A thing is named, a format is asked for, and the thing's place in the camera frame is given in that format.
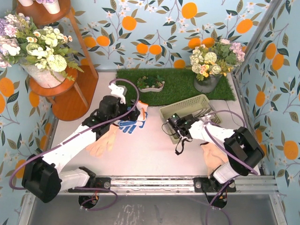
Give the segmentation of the green plastic storage basket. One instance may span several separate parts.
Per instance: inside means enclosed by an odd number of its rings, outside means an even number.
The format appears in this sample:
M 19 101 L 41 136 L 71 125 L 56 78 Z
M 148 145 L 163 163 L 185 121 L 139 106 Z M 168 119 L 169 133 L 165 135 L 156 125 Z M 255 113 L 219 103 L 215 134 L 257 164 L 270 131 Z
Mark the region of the green plastic storage basket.
M 194 117 L 200 118 L 207 113 L 213 112 L 215 109 L 210 104 L 206 95 L 201 94 L 191 97 L 160 108 L 160 117 L 164 122 L 164 131 L 171 133 L 173 130 L 167 125 L 166 120 L 173 114 L 178 114 L 181 118 L 192 114 Z M 177 136 L 169 136 L 172 144 L 177 144 L 179 138 Z

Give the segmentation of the blue white knit gloves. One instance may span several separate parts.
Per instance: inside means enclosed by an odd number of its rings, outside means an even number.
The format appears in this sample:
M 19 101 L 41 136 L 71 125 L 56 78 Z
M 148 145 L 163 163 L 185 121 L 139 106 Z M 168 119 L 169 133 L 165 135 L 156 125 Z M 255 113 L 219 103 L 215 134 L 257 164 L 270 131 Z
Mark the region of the blue white knit gloves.
M 148 117 L 148 105 L 143 103 L 142 101 L 138 101 L 137 110 L 139 110 L 140 115 L 137 119 L 131 120 L 120 120 L 117 125 L 119 126 L 119 130 L 123 133 L 132 134 L 136 128 L 142 129 L 145 125 L 146 119 Z

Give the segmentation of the cream glove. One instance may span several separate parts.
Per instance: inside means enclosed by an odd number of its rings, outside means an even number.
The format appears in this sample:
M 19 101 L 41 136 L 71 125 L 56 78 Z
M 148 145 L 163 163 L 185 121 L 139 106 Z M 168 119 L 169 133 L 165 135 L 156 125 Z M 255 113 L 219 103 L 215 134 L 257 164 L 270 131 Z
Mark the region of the cream glove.
M 110 125 L 109 131 L 100 137 L 94 143 L 88 145 L 85 149 L 91 156 L 100 157 L 105 150 L 112 150 L 116 134 L 119 128 L 116 125 Z
M 211 175 L 219 166 L 228 162 L 227 155 L 215 144 L 205 142 L 200 144 L 207 166 L 207 175 Z

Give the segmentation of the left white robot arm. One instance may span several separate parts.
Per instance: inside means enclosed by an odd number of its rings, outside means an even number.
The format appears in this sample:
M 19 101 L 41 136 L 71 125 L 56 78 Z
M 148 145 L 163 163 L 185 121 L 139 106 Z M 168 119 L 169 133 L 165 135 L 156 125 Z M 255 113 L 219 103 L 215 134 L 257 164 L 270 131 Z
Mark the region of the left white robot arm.
M 88 168 L 80 166 L 66 172 L 63 168 L 81 150 L 107 138 L 109 129 L 116 121 L 132 121 L 139 125 L 145 122 L 147 104 L 132 100 L 131 107 L 128 107 L 124 86 L 112 83 L 109 89 L 111 94 L 103 97 L 99 107 L 57 149 L 48 151 L 42 156 L 33 154 L 28 158 L 22 186 L 42 202 L 50 202 L 64 190 L 96 187 L 96 174 Z

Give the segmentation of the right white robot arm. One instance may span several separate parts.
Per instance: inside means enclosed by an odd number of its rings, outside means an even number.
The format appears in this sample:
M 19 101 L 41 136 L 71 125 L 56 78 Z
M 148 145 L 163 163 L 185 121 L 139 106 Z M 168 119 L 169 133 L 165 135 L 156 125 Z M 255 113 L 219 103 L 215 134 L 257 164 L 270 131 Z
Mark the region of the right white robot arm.
M 202 140 L 203 157 L 208 169 L 208 178 L 217 184 L 227 184 L 234 178 L 249 174 L 263 159 L 264 151 L 246 127 L 236 130 L 220 127 L 211 121 L 212 113 L 201 117 L 189 114 L 180 118 L 173 114 L 165 122 L 173 130 L 179 143 Z

